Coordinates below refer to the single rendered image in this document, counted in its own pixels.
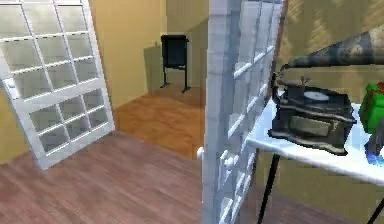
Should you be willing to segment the dark grey horn gramophone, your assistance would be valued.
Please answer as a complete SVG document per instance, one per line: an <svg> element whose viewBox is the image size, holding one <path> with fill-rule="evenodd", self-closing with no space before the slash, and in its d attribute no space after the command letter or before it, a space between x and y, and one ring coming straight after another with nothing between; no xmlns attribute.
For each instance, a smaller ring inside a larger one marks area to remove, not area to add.
<svg viewBox="0 0 384 224"><path fill-rule="evenodd" d="M356 119L349 97L329 89L281 78L293 68L384 65L384 24L330 46L297 57L271 77L272 100L277 112L268 135L301 146L345 156L344 144Z"/></svg>

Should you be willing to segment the white table with black legs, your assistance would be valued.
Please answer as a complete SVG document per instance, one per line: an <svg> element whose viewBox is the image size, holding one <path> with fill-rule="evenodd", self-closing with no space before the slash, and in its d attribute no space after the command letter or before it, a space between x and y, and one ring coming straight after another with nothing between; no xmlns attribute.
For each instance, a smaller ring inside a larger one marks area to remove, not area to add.
<svg viewBox="0 0 384 224"><path fill-rule="evenodd" d="M360 122L352 127L347 138L346 148L348 155L336 156L322 150L305 148L284 139L269 137L267 132L271 128L275 113L276 106L272 101L269 101L260 117L256 120L250 135L247 137L247 143L251 147L273 154L259 210L258 224L261 224L264 218L281 156L344 174L384 188L384 158L371 156L365 152L363 144L370 135L363 131Z"/></svg>

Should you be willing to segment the black bin on stand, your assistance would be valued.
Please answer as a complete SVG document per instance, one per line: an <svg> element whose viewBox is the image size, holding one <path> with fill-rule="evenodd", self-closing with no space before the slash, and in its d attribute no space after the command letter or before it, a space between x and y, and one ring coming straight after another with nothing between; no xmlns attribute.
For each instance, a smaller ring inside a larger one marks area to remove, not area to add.
<svg viewBox="0 0 384 224"><path fill-rule="evenodd" d="M188 85L188 42L186 35L165 34L161 36L163 84L161 88L169 85L166 69L182 70L184 72L185 93L190 89Z"/></svg>

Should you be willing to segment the green gift box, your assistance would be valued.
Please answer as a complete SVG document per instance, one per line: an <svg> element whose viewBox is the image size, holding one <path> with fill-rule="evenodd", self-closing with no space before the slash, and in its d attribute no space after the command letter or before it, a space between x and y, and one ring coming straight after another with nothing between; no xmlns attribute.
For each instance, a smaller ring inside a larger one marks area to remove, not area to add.
<svg viewBox="0 0 384 224"><path fill-rule="evenodd" d="M384 117L384 81L367 84L359 117L364 131L372 134L380 119Z"/></svg>

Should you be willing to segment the grey and blue object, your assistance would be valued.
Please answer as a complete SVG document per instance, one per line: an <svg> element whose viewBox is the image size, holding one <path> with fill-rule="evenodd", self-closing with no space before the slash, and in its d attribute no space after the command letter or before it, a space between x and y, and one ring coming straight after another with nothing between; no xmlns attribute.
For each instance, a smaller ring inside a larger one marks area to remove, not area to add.
<svg viewBox="0 0 384 224"><path fill-rule="evenodd" d="M368 142L365 144L365 154L369 164L384 167L384 117L382 117Z"/></svg>

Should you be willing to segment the white glass-paned room door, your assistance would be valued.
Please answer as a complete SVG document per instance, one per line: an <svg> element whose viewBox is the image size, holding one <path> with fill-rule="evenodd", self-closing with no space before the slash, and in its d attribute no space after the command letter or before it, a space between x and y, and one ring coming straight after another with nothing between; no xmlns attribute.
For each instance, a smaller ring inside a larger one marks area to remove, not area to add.
<svg viewBox="0 0 384 224"><path fill-rule="evenodd" d="M0 0L0 87L42 170L114 131L89 0Z"/></svg>
<svg viewBox="0 0 384 224"><path fill-rule="evenodd" d="M247 137L268 101L286 1L209 1L201 224L238 224L257 155Z"/></svg>

